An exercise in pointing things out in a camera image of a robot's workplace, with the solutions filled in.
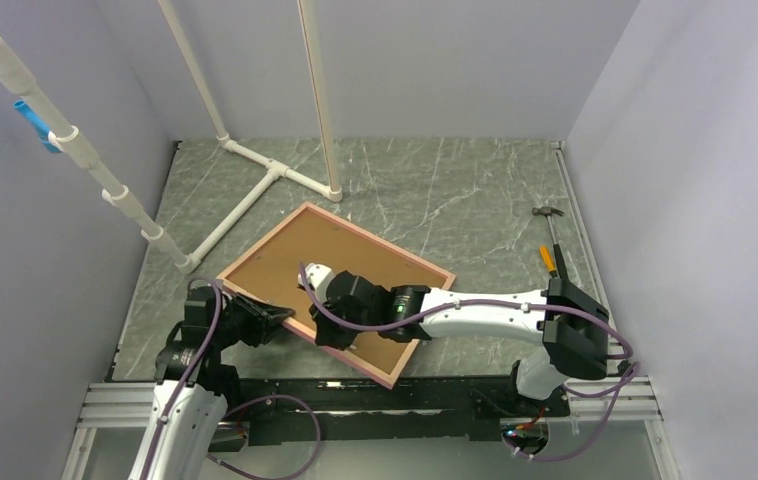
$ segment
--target hammer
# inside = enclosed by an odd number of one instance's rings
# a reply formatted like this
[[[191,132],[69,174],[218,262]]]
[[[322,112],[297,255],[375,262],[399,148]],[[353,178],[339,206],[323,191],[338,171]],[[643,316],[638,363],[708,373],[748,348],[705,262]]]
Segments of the hammer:
[[[568,280],[567,277],[567,265],[564,262],[564,255],[562,255],[562,247],[559,246],[559,240],[556,238],[556,226],[553,223],[553,215],[564,216],[564,212],[558,208],[553,207],[534,207],[532,209],[532,215],[541,215],[547,217],[547,223],[550,225],[550,237],[553,239],[553,256],[556,257],[556,271],[559,272],[559,276]]]

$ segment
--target wooden board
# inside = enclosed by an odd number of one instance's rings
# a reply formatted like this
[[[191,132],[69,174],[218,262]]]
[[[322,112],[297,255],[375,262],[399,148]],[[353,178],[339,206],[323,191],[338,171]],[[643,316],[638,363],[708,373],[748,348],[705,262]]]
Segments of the wooden board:
[[[314,343],[311,300],[297,288],[300,262],[320,263],[334,272],[349,270],[386,288],[449,288],[455,280],[454,274],[310,203],[297,208],[217,278],[229,290],[294,309],[285,327]],[[353,349],[321,348],[392,388],[417,343],[396,343],[367,332],[356,337]]]

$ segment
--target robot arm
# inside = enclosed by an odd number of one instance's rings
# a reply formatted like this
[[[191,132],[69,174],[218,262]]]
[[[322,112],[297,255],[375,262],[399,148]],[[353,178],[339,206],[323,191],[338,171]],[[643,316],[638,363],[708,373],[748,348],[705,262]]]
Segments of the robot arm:
[[[599,380],[606,376],[608,340],[605,332],[570,315],[523,308],[523,305],[546,302],[577,308],[608,322],[606,309],[566,280],[551,279],[547,290],[493,295],[417,285],[386,290],[363,277],[347,271],[335,274],[319,264],[307,267],[306,278],[308,287],[326,311],[349,323],[370,327],[397,342],[481,335],[540,345],[541,348],[521,360],[512,372],[517,393],[522,397],[542,401],[568,378]],[[301,279],[300,286],[305,288]],[[441,309],[453,304],[454,308]],[[508,304],[516,308],[506,308]],[[311,314],[317,325],[317,345],[345,349],[359,333],[333,321],[316,305],[311,307]],[[399,328],[382,328],[412,316],[422,318]]]
[[[222,295],[220,321],[203,352],[203,360],[182,382],[191,358],[203,348],[212,327],[215,295]],[[283,330],[282,321],[293,314],[289,308],[239,294],[226,295],[219,289],[205,287],[188,292],[184,320],[173,327],[155,361],[152,413],[130,479],[199,476],[218,422],[227,408],[244,401],[237,369],[221,364],[220,352],[239,341],[252,347],[268,343]],[[167,411],[169,399],[177,391]]]

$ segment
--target white wall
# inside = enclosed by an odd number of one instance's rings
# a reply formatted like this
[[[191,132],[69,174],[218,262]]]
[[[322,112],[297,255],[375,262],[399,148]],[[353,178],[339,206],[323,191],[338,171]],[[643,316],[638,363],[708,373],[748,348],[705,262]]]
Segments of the white wall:
[[[569,138],[684,478],[758,478],[758,0],[644,0]]]
[[[157,3],[97,0],[174,138],[213,136]],[[174,0],[233,135],[317,136],[296,0]],[[315,0],[337,136],[564,138],[638,0]]]
[[[154,212],[170,142],[95,5],[0,1],[0,33]],[[15,100],[0,84],[0,479],[50,479],[110,364],[144,241]]]

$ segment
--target marble floor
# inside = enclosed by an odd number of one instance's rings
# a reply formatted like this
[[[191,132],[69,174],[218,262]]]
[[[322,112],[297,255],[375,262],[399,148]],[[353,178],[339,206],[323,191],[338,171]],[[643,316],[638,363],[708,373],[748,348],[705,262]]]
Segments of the marble floor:
[[[241,144],[325,181],[317,139],[248,139]],[[591,274],[555,157],[545,140],[355,138],[336,143],[344,199],[339,204],[288,180],[277,181],[211,251],[195,273],[215,276],[294,208],[311,201],[420,255],[458,278],[466,292],[543,288],[538,253],[549,245],[547,222],[532,207],[566,212],[556,228],[571,280],[594,295]],[[158,221],[191,251],[263,176],[264,169],[214,141],[180,144]],[[121,339],[115,379],[149,380],[155,356],[181,319],[186,276],[170,259],[147,252]],[[532,346],[486,337],[445,338],[418,347],[403,376],[507,374]],[[226,350],[244,378],[358,377],[294,335],[258,349]]]

